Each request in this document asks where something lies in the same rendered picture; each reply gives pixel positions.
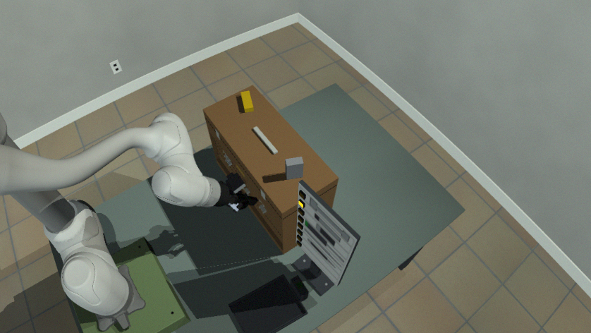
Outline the yellow rectangular block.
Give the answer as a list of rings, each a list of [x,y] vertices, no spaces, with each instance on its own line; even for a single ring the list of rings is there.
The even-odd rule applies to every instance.
[[[241,92],[241,97],[242,97],[245,113],[254,111],[251,96],[250,96],[250,91]]]

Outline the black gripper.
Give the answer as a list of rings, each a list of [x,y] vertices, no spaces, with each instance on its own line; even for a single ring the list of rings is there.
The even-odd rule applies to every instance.
[[[248,196],[247,193],[242,194],[241,190],[236,194],[234,192],[230,194],[228,186],[223,181],[220,181],[219,185],[221,188],[221,196],[214,206],[221,207],[226,205],[232,207],[233,211],[237,213],[237,211],[245,209],[247,205],[254,206],[259,201],[255,197]]]

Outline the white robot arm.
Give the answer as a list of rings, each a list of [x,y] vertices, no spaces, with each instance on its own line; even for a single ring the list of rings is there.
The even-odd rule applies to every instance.
[[[73,157],[49,159],[20,150],[8,136],[0,112],[0,195],[12,196],[43,223],[63,260],[63,290],[74,303],[95,313],[104,332],[117,322],[123,329],[130,327],[128,315],[146,302],[128,266],[117,268],[114,263],[95,210],[83,200],[66,200],[57,190],[83,182],[132,148],[159,163],[152,177],[159,199],[183,207],[212,207],[218,202],[220,185],[202,177],[187,129],[175,114],[159,114],[148,127],[119,131]]]

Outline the brown wooden chest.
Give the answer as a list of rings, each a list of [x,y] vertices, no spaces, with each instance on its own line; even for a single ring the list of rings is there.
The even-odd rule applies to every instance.
[[[254,107],[247,113],[240,95],[245,91]],[[246,185],[243,194],[260,199],[248,207],[280,251],[295,248],[298,182],[304,180],[332,208],[338,176],[253,85],[203,112],[221,170],[226,176],[237,172]],[[294,157],[303,158],[303,177],[287,180],[285,159]]]

